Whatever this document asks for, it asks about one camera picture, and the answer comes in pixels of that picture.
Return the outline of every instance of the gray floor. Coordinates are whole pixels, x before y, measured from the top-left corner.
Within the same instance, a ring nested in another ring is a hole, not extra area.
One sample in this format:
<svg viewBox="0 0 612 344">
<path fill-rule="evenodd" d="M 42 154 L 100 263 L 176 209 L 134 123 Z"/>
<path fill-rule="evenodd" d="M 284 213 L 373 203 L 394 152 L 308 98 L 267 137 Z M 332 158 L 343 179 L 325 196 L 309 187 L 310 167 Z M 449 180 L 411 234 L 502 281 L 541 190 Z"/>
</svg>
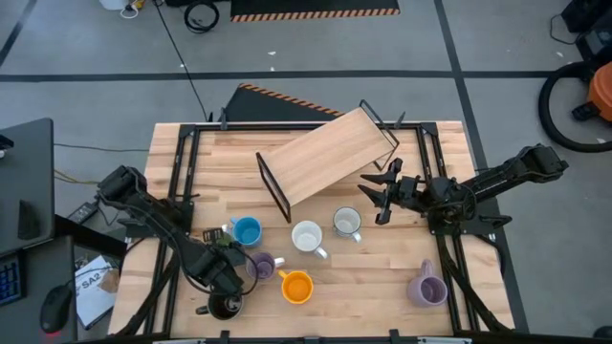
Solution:
<svg viewBox="0 0 612 344">
<path fill-rule="evenodd" d="M 27 0 L 0 2 L 0 44 Z M 568 0 L 444 0 L 464 71 L 550 71 L 579 60 L 574 47 L 548 37 L 548 20 Z M 163 8 L 170 32 L 191 72 L 335 70 L 450 71 L 433 0 L 400 0 L 402 14 L 330 20 L 229 23 L 229 4 L 214 32 L 195 35 L 182 14 Z M 123 20 L 98 1 L 38 0 L 1 75 L 181 73 L 183 67 L 160 18 L 148 3 Z M 571 38 L 558 22 L 558 34 Z M 349 110 L 366 98 L 385 118 L 464 119 L 452 78 L 276 78 L 197 80 L 208 111 L 218 113 L 239 82 L 248 81 L 326 107 Z M 536 117 L 543 79 L 467 79 L 489 165 L 524 145 L 544 142 Z M 553 95 L 559 127 L 572 138 L 612 140 L 598 122 L 575 124 L 568 112 L 584 87 L 563 80 Z M 34 118 L 55 121 L 56 141 L 115 148 L 147 148 L 160 121 L 200 121 L 188 81 L 0 82 L 0 127 Z M 530 330 L 589 336 L 612 319 L 608 293 L 612 260 L 610 154 L 558 148 L 570 169 L 558 182 L 522 186 L 499 198 Z M 112 154 L 56 148 L 56 168 L 99 180 L 119 164 L 144 168 L 145 153 Z M 56 211 L 67 215 L 94 187 L 56 184 Z M 114 211 L 107 209 L 109 215 Z M 100 218 L 92 227 L 109 231 Z M 82 337 L 105 333 L 99 323 Z"/>
</svg>

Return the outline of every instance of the wooden board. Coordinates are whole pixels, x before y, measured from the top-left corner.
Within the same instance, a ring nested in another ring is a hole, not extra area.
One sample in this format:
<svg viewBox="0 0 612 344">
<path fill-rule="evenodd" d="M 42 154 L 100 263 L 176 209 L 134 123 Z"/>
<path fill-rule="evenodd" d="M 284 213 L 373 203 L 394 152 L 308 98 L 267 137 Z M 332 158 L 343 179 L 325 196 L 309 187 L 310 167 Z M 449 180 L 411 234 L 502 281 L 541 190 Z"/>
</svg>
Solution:
<svg viewBox="0 0 612 344">
<path fill-rule="evenodd" d="M 438 122 L 438 128 L 448 174 L 459 181 L 472 177 L 470 150 L 462 123 Z M 178 129 L 179 124 L 158 124 L 155 128 L 145 176 L 149 192 L 156 197 L 167 195 Z M 374 225 L 378 209 L 357 189 L 358 183 L 380 188 L 359 178 L 360 173 L 377 173 L 372 164 L 296 205 L 294 222 L 286 223 L 261 182 L 253 152 L 286 144 L 305 133 L 203 133 L 193 189 L 201 196 L 194 199 L 192 235 L 201 238 L 202 229 L 226 224 L 232 216 L 257 217 L 264 227 L 263 246 L 249 252 L 267 250 L 287 260 L 285 270 L 307 271 L 315 281 L 313 297 L 304 305 L 289 304 L 280 291 L 281 279 L 275 276 L 246 296 L 245 308 L 239 317 L 223 322 L 195 315 L 194 310 L 205 305 L 208 297 L 193 289 L 181 276 L 172 336 L 218 337 L 222 330 L 229 330 L 235 337 L 386 336 L 389 329 L 399 329 L 401 335 L 451 334 L 446 305 L 420 309 L 406 298 L 407 283 L 417 275 L 423 259 L 430 259 L 440 273 L 435 239 L 429 235 L 424 219 L 398 207 L 393 207 L 388 225 Z M 405 130 L 394 134 L 401 141 L 396 156 L 404 159 L 403 174 L 422 174 L 416 136 Z M 427 144 L 432 160 L 433 150 L 429 141 Z M 361 214 L 361 244 L 336 236 L 331 228 L 334 212 L 344 205 L 353 206 Z M 292 246 L 291 228 L 302 220 L 315 221 L 322 227 L 323 247 L 330 253 L 329 259 L 299 253 Z M 156 242 L 147 240 L 126 257 L 110 333 L 125 325 L 149 290 Z M 464 237 L 463 242 L 474 289 L 498 319 L 512 327 L 495 250 L 471 237 Z M 249 288 L 252 280 L 244 268 L 238 267 L 237 271 L 245 279 L 245 288 Z M 457 292 L 457 296 L 462 323 L 466 326 L 463 295 Z M 164 298 L 160 305 L 156 329 L 161 328 Z"/>
<path fill-rule="evenodd" d="M 391 150 L 381 130 L 357 108 L 261 155 L 293 206 Z"/>
</svg>

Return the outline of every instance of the yellow and black caution stripe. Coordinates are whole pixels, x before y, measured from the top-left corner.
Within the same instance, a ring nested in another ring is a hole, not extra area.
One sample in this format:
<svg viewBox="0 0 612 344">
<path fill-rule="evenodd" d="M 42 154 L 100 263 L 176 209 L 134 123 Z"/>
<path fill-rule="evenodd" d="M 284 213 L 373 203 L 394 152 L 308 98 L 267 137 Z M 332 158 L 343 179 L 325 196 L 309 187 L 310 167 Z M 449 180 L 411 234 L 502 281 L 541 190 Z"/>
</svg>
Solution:
<svg viewBox="0 0 612 344">
<path fill-rule="evenodd" d="M 249 83 L 241 83 L 240 85 L 238 85 L 238 89 L 249 90 L 249 91 L 260 93 L 260 94 L 268 96 L 268 97 L 274 97 L 276 99 L 285 100 L 287 102 L 291 102 L 292 104 L 299 105 L 299 106 L 302 106 L 302 107 L 305 107 L 305 108 L 309 108 L 311 110 L 319 111 L 321 113 L 325 113 L 325 114 L 328 114 L 328 115 L 333 115 L 333 116 L 342 116 L 342 115 L 344 115 L 344 113 L 342 113 L 342 112 L 340 112 L 338 110 L 334 110 L 334 109 L 326 108 L 324 106 L 316 105 L 313 102 L 310 102 L 308 100 L 303 100 L 303 99 L 300 99 L 300 98 L 297 98 L 297 97 L 291 97 L 291 96 L 283 95 L 281 93 L 278 93 L 278 92 L 275 92 L 275 91 L 270 91 L 270 90 L 267 90 L 267 89 L 262 88 L 262 87 L 257 87 L 255 85 L 251 85 Z"/>
<path fill-rule="evenodd" d="M 259 14 L 237 14 L 231 17 L 234 23 L 255 22 L 269 20 L 295 20 L 295 19 L 320 19 L 320 18 L 345 18 L 374 15 L 397 15 L 400 9 L 368 9 L 368 10 L 339 10 L 339 11 L 300 11 L 286 13 L 259 13 Z"/>
</svg>

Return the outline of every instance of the blue keyboard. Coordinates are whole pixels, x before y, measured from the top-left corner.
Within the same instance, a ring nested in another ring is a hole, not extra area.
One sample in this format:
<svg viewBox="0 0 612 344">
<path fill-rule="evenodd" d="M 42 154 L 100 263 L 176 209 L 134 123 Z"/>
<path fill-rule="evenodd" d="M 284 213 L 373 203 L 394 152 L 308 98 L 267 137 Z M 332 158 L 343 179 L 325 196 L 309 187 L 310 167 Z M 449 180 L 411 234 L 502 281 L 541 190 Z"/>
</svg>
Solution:
<svg viewBox="0 0 612 344">
<path fill-rule="evenodd" d="M 25 296 L 21 254 L 14 253 L 0 258 L 0 306 L 17 301 Z"/>
</svg>

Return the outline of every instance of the black computer mouse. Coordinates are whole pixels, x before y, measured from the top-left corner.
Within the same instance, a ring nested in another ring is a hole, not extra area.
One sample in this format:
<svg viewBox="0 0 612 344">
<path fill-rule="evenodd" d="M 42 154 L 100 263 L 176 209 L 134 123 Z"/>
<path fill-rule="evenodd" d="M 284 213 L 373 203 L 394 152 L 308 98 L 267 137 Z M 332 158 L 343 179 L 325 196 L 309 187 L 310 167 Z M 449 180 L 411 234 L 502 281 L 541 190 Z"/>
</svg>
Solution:
<svg viewBox="0 0 612 344">
<path fill-rule="evenodd" d="M 45 333 L 61 330 L 68 321 L 68 310 L 73 291 L 65 285 L 57 286 L 47 293 L 40 308 L 40 328 Z"/>
</svg>

